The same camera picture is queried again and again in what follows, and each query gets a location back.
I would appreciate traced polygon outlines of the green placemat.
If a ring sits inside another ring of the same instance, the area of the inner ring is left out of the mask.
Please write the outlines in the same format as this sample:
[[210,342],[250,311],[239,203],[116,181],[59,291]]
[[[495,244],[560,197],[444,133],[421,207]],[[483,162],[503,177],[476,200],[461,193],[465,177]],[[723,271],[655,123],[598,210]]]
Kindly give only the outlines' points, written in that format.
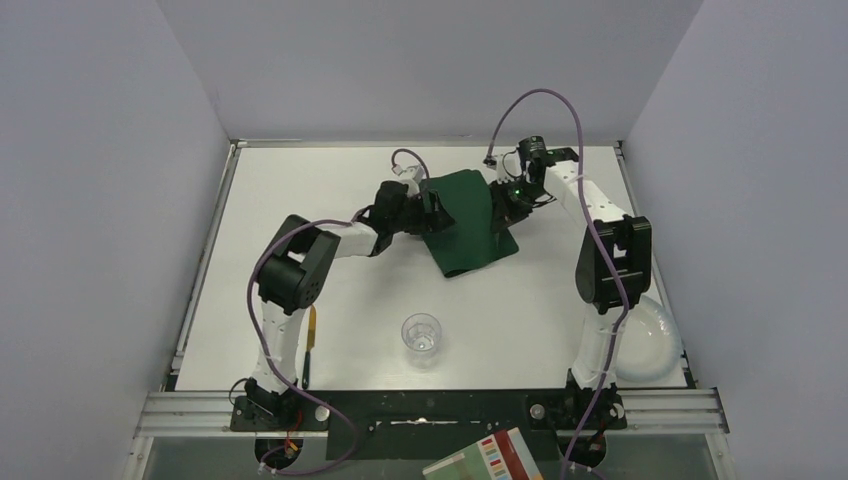
[[477,170],[464,169],[434,177],[427,186],[438,194],[455,224],[422,236],[444,277],[480,270],[512,256],[519,246],[507,231],[492,231],[493,206],[489,185]]

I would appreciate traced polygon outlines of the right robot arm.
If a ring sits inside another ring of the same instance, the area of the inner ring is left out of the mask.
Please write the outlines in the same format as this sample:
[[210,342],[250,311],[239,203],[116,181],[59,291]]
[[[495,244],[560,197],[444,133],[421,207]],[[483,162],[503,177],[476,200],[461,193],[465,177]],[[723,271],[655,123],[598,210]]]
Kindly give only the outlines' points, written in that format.
[[601,422],[621,418],[616,366],[627,317],[649,289],[652,226],[618,207],[588,179],[580,151],[550,149],[540,136],[501,157],[483,160],[490,184],[492,230],[501,233],[544,203],[582,221],[585,233],[574,280],[587,312],[577,357],[568,372],[565,408]]

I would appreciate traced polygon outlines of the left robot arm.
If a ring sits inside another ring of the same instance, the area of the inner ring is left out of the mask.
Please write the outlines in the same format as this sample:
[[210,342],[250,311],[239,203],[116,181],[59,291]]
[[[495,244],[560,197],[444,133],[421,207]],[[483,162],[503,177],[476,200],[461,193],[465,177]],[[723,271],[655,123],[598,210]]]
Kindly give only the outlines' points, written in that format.
[[382,182],[373,202],[347,221],[289,215],[248,280],[247,309],[260,354],[245,386],[247,401],[273,419],[286,420],[306,398],[297,384],[300,330],[335,260],[375,257],[398,233],[440,233],[455,223],[437,192],[414,193],[398,181]]

